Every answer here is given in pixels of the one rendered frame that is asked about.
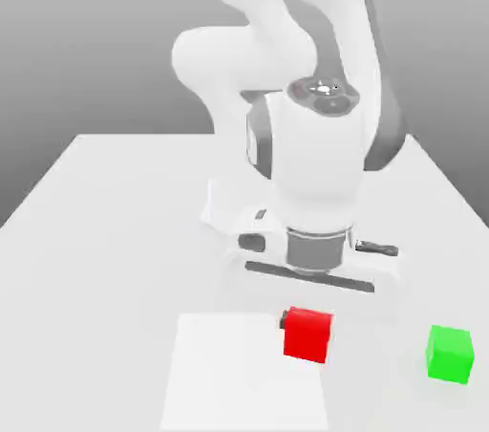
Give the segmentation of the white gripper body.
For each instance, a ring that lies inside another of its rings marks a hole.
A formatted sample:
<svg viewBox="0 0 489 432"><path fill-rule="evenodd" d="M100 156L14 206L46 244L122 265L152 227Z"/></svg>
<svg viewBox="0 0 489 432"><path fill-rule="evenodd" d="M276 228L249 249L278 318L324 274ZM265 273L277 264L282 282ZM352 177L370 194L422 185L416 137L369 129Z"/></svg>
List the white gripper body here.
<svg viewBox="0 0 489 432"><path fill-rule="evenodd" d="M228 311L395 311L405 298L402 256L348 250L343 266L323 276L302 276L239 259L223 269Z"/></svg>

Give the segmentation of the small red cube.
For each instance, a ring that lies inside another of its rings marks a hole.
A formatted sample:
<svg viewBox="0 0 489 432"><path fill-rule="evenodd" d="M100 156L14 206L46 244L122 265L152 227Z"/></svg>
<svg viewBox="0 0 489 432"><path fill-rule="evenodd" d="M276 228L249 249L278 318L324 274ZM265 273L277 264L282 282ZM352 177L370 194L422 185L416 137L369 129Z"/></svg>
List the small red cube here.
<svg viewBox="0 0 489 432"><path fill-rule="evenodd" d="M332 313L290 307L283 330L284 355L324 364L332 321Z"/></svg>

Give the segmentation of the small green cube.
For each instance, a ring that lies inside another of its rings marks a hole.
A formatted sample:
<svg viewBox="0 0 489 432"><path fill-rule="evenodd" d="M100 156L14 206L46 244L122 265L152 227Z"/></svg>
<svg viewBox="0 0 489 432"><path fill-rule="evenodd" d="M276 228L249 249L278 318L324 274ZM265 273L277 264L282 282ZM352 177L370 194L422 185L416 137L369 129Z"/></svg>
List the small green cube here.
<svg viewBox="0 0 489 432"><path fill-rule="evenodd" d="M426 347L429 378L466 385L475 361L475 351L468 330L433 325Z"/></svg>

